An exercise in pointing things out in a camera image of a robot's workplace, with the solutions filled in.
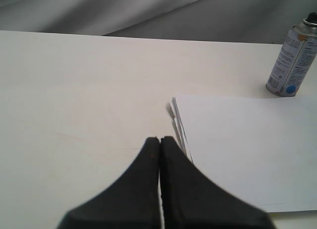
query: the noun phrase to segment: paper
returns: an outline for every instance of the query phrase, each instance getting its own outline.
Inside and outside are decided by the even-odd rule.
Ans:
[[[175,103],[182,147],[213,182],[267,212],[317,210],[315,98],[179,95]]]

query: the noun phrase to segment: white table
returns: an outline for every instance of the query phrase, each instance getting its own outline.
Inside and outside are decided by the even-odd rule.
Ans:
[[[280,45],[0,31],[0,228],[55,228],[123,173],[148,136],[174,136],[177,92],[274,97]],[[299,95],[317,92],[317,69]],[[316,213],[273,217],[313,229]]]

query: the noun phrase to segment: gray fabric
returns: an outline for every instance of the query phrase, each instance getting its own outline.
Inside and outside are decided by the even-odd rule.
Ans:
[[[200,0],[110,36],[283,43],[317,0]]]
[[[104,35],[197,0],[0,0],[0,29]]]

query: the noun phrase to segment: black nozzle cap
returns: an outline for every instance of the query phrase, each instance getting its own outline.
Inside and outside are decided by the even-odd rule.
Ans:
[[[307,22],[310,22],[310,23],[317,24],[317,14],[316,14],[316,12],[310,13],[310,14],[308,15],[306,21],[307,21]]]

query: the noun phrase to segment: spray can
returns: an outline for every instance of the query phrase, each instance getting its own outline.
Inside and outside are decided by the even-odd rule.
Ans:
[[[296,95],[317,53],[317,14],[310,13],[288,32],[266,88],[281,97]]]

